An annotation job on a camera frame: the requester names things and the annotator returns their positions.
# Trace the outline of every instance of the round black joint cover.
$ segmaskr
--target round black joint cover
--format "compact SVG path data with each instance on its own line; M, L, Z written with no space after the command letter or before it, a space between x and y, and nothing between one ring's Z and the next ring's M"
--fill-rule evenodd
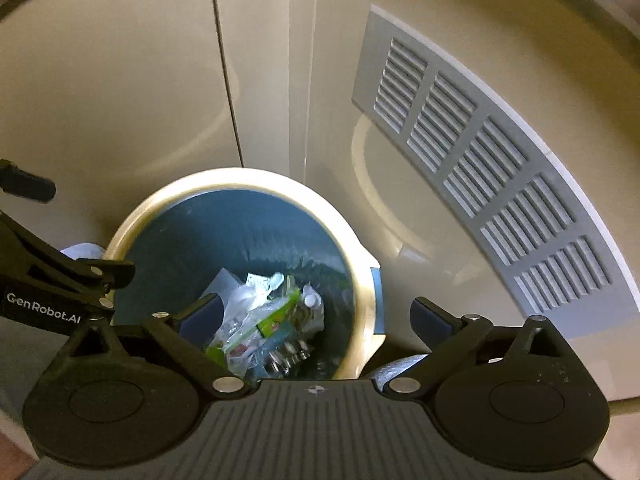
M460 450L511 470L580 462L609 425L607 401L581 365L533 354L453 375L437 391L434 408Z
M134 359L75 361L41 379L24 404L24 425L39 453L112 468L161 454L194 425L198 395L175 372Z

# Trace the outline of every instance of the ventilation grille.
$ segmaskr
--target ventilation grille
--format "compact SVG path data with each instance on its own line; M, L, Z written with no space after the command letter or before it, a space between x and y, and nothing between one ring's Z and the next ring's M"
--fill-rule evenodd
M583 237L515 277L537 313L578 300L609 284Z
M527 161L505 134L487 119L444 182L473 217L520 171Z
M475 111L476 106L438 74L407 144L435 173Z
M399 134L427 69L427 62L391 41L373 109Z
M567 338L640 318L622 255L558 158L468 68L375 7L353 102L450 206L524 314L546 312Z
M505 265L551 241L572 218L542 175L534 177L513 200L480 229Z

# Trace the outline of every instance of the cream-colored rim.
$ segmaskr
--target cream-colored rim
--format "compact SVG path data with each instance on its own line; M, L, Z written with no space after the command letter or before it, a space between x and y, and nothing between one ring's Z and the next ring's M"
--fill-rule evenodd
M371 267L378 261L362 246L346 220L318 193L286 176L249 168L222 168L195 173L153 193L123 222L104 257L123 259L133 241L159 214L183 200L222 189L250 189L277 196L311 215L332 237L351 275L354 292L353 331L334 379L355 379L384 341L374 335L376 296Z

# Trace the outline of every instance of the trash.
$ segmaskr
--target trash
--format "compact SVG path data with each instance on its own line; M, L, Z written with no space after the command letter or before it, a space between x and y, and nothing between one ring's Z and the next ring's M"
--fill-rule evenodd
M293 276L247 275L245 283L221 269L206 292L224 304L223 322L206 355L249 382L293 376L309 359L308 341L324 330L324 303L311 285L302 292Z

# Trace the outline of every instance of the trash can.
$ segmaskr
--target trash can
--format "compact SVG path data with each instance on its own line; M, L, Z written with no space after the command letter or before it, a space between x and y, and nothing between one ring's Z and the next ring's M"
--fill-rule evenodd
M129 215L105 258L136 264L114 294L115 324L180 312L225 267L242 279L293 274L322 296L325 329L298 378L357 378L384 341L380 264L325 199L279 174L223 168L177 180Z

